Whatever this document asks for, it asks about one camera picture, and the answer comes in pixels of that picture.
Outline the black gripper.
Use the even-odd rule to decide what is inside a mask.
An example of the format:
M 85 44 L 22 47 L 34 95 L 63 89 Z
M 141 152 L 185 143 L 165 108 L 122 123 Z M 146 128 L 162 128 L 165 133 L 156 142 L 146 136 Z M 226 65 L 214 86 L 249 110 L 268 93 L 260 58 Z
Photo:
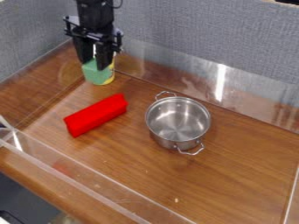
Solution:
M 78 61 L 86 63 L 93 58 L 93 45 L 96 45 L 96 63 L 97 70 L 104 70 L 112 63 L 113 51 L 122 51 L 124 33 L 112 24 L 108 24 L 98 30 L 92 30 L 79 24 L 77 16 L 65 16 L 63 32 L 71 37 Z

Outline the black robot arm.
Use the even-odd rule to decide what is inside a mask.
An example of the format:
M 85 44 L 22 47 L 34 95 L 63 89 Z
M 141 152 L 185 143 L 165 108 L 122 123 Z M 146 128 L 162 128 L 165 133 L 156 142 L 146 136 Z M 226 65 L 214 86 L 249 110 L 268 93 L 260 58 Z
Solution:
M 104 70 L 113 61 L 113 56 L 122 50 L 124 33 L 114 25 L 113 0 L 74 0 L 75 16 L 65 16 L 63 33 L 71 38 L 81 64 L 96 60 L 97 70 Z

